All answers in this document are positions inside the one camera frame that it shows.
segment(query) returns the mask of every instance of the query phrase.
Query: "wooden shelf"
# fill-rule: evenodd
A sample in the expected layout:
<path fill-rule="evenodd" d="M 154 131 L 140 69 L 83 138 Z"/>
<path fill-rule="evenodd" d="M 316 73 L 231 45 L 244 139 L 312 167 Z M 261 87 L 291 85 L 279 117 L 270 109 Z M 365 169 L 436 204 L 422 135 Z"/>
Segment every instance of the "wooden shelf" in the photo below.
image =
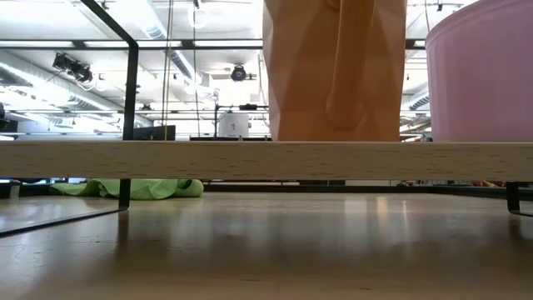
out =
<path fill-rule="evenodd" d="M 533 181 L 533 143 L 0 142 L 0 177 Z"/>

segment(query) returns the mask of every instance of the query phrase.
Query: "green fabric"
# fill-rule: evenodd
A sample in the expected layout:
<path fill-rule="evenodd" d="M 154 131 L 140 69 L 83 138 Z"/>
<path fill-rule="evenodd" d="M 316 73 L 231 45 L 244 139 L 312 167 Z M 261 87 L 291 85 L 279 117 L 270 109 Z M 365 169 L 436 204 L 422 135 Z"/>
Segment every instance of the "green fabric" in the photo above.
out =
<path fill-rule="evenodd" d="M 118 197 L 120 179 L 92 179 L 87 183 L 56 183 L 52 193 L 84 197 Z M 174 197 L 200 197 L 203 184 L 187 179 L 133 179 L 131 200 L 160 200 Z"/>

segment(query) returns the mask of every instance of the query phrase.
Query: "wooden floor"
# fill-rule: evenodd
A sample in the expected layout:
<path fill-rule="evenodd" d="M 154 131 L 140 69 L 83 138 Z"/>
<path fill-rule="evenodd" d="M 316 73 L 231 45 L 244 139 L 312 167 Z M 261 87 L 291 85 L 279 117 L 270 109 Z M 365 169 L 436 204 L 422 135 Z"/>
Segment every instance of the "wooden floor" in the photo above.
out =
<path fill-rule="evenodd" d="M 109 198 L 46 196 L 0 199 L 0 232 L 117 207 L 118 201 Z"/>
<path fill-rule="evenodd" d="M 472 197 L 208 193 L 0 239 L 2 300 L 531 300 L 532 283 L 533 219 Z"/>

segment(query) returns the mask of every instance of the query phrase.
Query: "brown paper bag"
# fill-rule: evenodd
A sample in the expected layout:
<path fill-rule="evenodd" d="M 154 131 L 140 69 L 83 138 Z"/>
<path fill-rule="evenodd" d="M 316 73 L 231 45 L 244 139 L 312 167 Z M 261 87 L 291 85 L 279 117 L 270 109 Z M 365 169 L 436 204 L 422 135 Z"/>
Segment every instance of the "brown paper bag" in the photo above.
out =
<path fill-rule="evenodd" d="M 265 0 L 271 133 L 398 141 L 406 0 Z"/>

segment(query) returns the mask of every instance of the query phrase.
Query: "pink bucket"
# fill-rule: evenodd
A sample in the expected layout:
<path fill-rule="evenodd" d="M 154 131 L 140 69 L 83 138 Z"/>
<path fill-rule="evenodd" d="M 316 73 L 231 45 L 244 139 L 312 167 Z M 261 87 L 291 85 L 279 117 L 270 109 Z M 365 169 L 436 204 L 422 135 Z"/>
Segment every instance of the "pink bucket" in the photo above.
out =
<path fill-rule="evenodd" d="M 480 0 L 429 34 L 436 142 L 533 141 L 533 0 Z"/>

